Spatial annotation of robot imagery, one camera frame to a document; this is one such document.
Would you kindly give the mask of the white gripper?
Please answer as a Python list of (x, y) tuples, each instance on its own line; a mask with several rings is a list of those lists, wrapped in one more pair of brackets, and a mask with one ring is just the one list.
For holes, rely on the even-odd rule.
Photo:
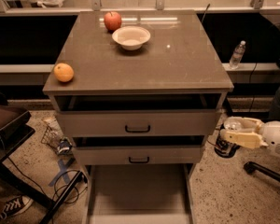
[[(267, 147), (271, 155), (280, 158), (280, 121), (263, 124), (260, 119), (229, 117), (223, 127), (219, 133), (223, 140), (250, 149)], [(259, 128), (260, 134), (252, 133)]]

